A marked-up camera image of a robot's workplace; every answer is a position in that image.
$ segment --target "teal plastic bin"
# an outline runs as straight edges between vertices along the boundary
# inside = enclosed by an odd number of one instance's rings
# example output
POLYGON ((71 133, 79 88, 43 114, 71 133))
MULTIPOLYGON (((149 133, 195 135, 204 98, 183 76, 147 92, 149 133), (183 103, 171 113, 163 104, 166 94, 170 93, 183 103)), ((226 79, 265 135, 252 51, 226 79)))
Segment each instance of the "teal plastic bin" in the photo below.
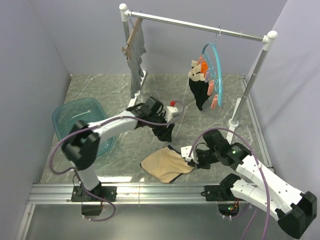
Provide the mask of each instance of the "teal plastic bin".
MULTIPOLYGON (((99 102, 94 98, 86 97, 68 102, 58 107, 52 114, 52 122, 59 139, 67 136, 74 124, 82 120, 86 124, 105 120, 107 118, 99 102)), ((113 136, 105 142, 101 142, 98 148, 97 157, 109 151, 115 144, 113 136)))

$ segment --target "gray wall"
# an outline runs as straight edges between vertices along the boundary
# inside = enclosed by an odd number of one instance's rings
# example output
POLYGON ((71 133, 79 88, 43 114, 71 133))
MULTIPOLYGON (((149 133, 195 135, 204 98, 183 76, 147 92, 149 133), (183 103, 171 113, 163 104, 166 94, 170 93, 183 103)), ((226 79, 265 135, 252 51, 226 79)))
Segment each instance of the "gray wall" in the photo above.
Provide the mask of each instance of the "gray wall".
MULTIPOLYGON (((288 0, 252 98, 275 171, 320 197, 320 2, 288 0)), ((320 239, 320 217, 304 240, 320 239)))
POLYGON ((0 0, 0 233, 14 239, 70 76, 28 0, 0 0))
MULTIPOLYGON (((287 0, 30 0, 48 29, 68 71, 74 74, 128 73, 120 49, 125 44, 119 4, 167 18, 265 35, 287 0)), ((150 73, 187 73, 202 47, 216 34, 145 20, 150 73)), ((222 36, 217 44, 224 73, 247 74, 261 44, 222 36)))

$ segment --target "gray floor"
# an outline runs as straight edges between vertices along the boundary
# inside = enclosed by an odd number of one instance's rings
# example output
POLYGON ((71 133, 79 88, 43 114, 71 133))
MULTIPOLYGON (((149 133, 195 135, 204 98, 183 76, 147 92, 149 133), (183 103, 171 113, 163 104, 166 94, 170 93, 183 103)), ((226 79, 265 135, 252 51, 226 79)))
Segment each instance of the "gray floor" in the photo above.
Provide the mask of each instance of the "gray floor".
MULTIPOLYGON (((65 103, 81 98, 94 98, 104 109, 108 117, 122 112, 130 101, 130 75, 128 74, 98 74, 74 75, 72 77, 65 103)), ((172 132, 172 142, 175 149, 188 146, 204 130, 210 127, 227 127, 232 117, 237 98, 243 94, 241 80, 238 75, 223 76, 222 107, 210 109, 212 96, 199 111, 188 85, 185 74, 147 74, 142 90, 142 101, 149 96, 160 99, 164 105, 171 100, 182 100, 186 110, 183 118, 176 123, 172 132)), ((258 144, 254 125, 247 105, 242 113, 237 132, 252 145, 260 160, 262 154, 258 144)), ((58 142, 54 136, 52 146, 58 142)), ((113 148, 95 161, 96 173, 102 182, 159 182, 140 167, 140 162, 158 149, 168 145, 160 142, 148 127, 128 131, 116 136, 113 148)), ((59 150, 54 159, 56 170, 70 167, 70 163, 59 150)), ((210 170, 194 169, 191 173, 179 177, 177 182, 221 181, 234 171, 221 163, 215 163, 210 170)), ((71 183, 74 174, 56 176, 48 166, 44 169, 42 183, 71 183)))

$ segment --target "striped garment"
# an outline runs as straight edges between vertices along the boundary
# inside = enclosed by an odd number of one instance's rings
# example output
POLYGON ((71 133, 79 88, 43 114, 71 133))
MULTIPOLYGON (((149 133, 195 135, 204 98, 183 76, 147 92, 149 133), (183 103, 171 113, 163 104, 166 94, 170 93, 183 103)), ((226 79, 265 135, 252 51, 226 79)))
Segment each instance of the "striped garment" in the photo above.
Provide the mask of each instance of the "striped garment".
POLYGON ((131 69, 131 87, 130 98, 135 98, 135 93, 141 91, 141 81, 144 76, 144 72, 141 69, 142 63, 141 55, 146 53, 144 32, 142 31, 141 24, 138 26, 138 31, 134 36, 134 40, 130 46, 131 58, 127 56, 127 62, 131 69))

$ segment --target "metal rod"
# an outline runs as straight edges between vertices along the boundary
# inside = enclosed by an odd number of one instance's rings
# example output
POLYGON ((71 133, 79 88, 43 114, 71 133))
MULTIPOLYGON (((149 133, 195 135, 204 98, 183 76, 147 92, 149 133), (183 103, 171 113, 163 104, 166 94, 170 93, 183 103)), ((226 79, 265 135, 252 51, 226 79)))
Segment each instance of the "metal rod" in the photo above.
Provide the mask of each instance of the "metal rod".
POLYGON ((127 21, 123 21, 123 28, 124 28, 125 42, 127 43, 130 36, 129 24, 127 21))
POLYGON ((250 90, 253 87, 253 85, 254 85, 254 83, 255 83, 255 81, 257 79, 258 73, 259 73, 259 71, 261 69, 262 64, 264 63, 264 60, 265 60, 265 58, 267 56, 267 53, 268 53, 268 51, 262 50, 262 52, 261 52, 261 54, 259 56, 259 59, 258 59, 256 65, 254 67, 254 70, 253 70, 253 73, 252 73, 252 75, 250 77, 248 85, 246 86, 245 91, 243 93, 243 96, 241 98, 239 106, 236 109, 235 114, 234 114, 234 116, 232 118, 232 122, 234 122, 234 123, 236 123, 240 118, 241 111, 242 111, 243 107, 245 106, 245 103, 246 103, 246 101, 248 99, 248 96, 250 94, 250 90))
POLYGON ((199 29, 207 32, 213 32, 217 34, 223 34, 223 35, 228 35, 228 36, 242 38, 242 39, 249 39, 249 40, 254 40, 258 42, 262 42, 265 38, 265 36, 249 35, 242 32, 229 31, 229 30, 224 30, 216 27, 205 26, 205 25, 195 24, 192 22, 180 21, 180 20, 175 20, 175 19, 161 17, 161 16, 149 15, 149 14, 144 14, 141 12, 135 12, 131 10, 127 10, 126 14, 130 17, 148 19, 156 22, 173 24, 173 25, 178 25, 178 26, 187 27, 191 29, 199 29))

